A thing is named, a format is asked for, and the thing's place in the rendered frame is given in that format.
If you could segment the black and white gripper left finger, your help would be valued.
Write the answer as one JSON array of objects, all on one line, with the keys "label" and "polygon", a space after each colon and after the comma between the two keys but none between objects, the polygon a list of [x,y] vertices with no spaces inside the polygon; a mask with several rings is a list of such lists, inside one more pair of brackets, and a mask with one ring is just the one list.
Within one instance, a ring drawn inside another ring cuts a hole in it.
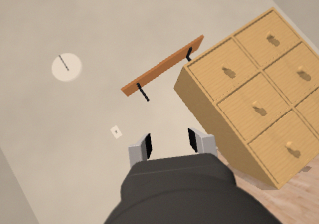
[{"label": "black and white gripper left finger", "polygon": [[128,146],[130,169],[135,163],[149,159],[151,152],[152,143],[149,133],[144,134],[136,144],[130,144]]}]

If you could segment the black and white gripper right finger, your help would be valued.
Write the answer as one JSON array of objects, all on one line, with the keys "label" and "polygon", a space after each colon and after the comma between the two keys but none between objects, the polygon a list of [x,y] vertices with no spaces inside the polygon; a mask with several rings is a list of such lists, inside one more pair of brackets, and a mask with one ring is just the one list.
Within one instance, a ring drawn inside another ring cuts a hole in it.
[{"label": "black and white gripper right finger", "polygon": [[188,134],[190,145],[195,152],[198,152],[199,154],[211,153],[218,158],[214,135],[206,135],[194,127],[188,129]]}]

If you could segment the small brown wooden chest of drawers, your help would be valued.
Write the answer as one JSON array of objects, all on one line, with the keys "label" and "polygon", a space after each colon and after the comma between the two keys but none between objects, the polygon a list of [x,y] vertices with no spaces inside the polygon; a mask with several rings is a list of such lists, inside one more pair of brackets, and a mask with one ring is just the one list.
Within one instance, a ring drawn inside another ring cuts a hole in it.
[{"label": "small brown wooden chest of drawers", "polygon": [[[242,45],[236,40],[234,36],[241,33],[241,31],[247,29],[269,13],[273,12],[277,14],[280,19],[293,31],[293,33],[299,38],[294,44],[289,46],[283,52],[278,54],[268,63],[263,65],[261,68],[260,66],[254,61],[254,59],[248,54],[248,52],[242,47]],[[213,100],[204,87],[200,84],[197,78],[193,75],[188,67],[226,43],[227,41],[232,40],[234,41],[237,46],[243,51],[243,53],[249,58],[249,60],[255,65],[258,69],[246,79],[241,81],[235,87],[230,89],[224,95],[219,97],[217,100]],[[307,95],[309,95],[312,91],[314,91],[318,86],[319,83],[316,84],[313,88],[311,88],[307,93],[305,93],[302,97],[300,97],[297,101],[293,104],[282,94],[282,92],[277,88],[277,86],[271,81],[271,79],[265,74],[263,69],[271,64],[273,61],[278,59],[292,47],[296,47],[297,45],[302,44],[306,46],[319,60],[319,55],[308,45],[308,43],[294,30],[294,28],[280,15],[280,13],[274,8],[271,7],[243,27],[239,28],[193,60],[189,61],[185,65],[183,65],[180,74],[177,78],[177,81],[174,85],[175,91],[184,101],[186,106],[201,124],[203,129],[206,131],[207,134],[212,134],[215,136],[216,146],[229,162],[231,167],[253,177],[256,178],[276,189],[280,189],[283,185],[285,185],[293,176],[295,176],[304,166],[306,166],[315,156],[319,154],[319,149],[310,157],[308,158],[300,167],[298,167],[290,176],[288,176],[280,185],[273,179],[264,165],[260,162],[254,152],[250,149],[247,145],[251,142],[254,138],[256,138],[259,134],[261,134],[264,130],[266,130],[270,125],[272,125],[275,121],[277,121],[280,117],[282,117],[288,111],[294,111],[298,117],[303,121],[303,123],[308,127],[308,129],[313,133],[313,135],[319,141],[319,135],[314,131],[314,129],[309,125],[309,123],[304,119],[304,117],[299,113],[299,111],[294,107],[298,104],[301,100],[303,100]],[[271,122],[269,122],[266,126],[264,126],[261,130],[259,130],[256,134],[254,134],[251,138],[245,141],[234,126],[230,123],[224,113],[220,110],[216,103],[226,97],[228,94],[233,92],[243,83],[248,81],[250,78],[255,77],[258,74],[262,74],[266,80],[271,84],[271,86],[277,91],[277,93],[287,102],[289,107],[280,113],[277,117],[275,117]],[[255,76],[254,76],[255,75]]]}]

